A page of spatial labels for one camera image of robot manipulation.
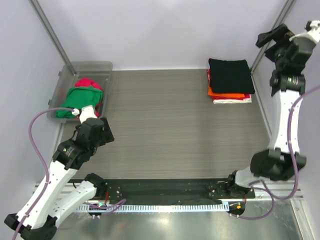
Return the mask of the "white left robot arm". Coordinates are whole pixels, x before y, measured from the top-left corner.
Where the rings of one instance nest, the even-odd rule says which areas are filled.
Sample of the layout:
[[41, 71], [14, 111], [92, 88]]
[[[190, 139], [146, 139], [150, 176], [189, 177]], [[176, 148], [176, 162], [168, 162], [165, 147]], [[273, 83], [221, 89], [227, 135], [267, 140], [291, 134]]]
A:
[[48, 174], [27, 204], [17, 213], [8, 214], [4, 224], [24, 240], [51, 240], [60, 224], [81, 204], [107, 192], [106, 181], [88, 174], [71, 193], [57, 200], [69, 180], [98, 147], [114, 141], [106, 117], [88, 118], [76, 126], [71, 138], [61, 142], [52, 156]]

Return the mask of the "black t shirt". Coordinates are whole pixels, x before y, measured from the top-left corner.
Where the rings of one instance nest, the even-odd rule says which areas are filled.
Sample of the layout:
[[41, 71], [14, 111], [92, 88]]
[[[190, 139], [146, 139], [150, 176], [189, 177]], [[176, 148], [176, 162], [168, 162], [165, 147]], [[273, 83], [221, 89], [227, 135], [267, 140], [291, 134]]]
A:
[[217, 94], [255, 94], [248, 62], [208, 59], [210, 88]]

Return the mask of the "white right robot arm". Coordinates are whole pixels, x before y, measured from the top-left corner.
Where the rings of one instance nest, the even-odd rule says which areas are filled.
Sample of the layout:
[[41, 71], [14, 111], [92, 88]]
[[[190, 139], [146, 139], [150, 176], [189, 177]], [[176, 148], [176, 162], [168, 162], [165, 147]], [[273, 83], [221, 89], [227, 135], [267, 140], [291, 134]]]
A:
[[253, 155], [250, 166], [228, 176], [225, 191], [231, 198], [246, 194], [256, 183], [298, 179], [307, 159], [300, 154], [298, 125], [301, 102], [307, 96], [303, 70], [320, 41], [319, 20], [308, 21], [302, 33], [294, 34], [287, 25], [261, 33], [255, 45], [274, 44], [264, 55], [275, 64], [269, 85], [274, 106], [274, 126], [267, 149]]

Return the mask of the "grey plastic bin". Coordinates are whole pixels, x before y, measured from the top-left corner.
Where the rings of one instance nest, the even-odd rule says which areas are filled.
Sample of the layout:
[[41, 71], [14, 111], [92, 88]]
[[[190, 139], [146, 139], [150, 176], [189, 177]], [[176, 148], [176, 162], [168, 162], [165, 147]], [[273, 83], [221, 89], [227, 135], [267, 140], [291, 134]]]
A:
[[106, 113], [108, 95], [112, 85], [113, 64], [109, 61], [73, 61], [75, 74], [65, 65], [49, 108], [70, 108], [79, 111], [92, 106], [97, 117]]

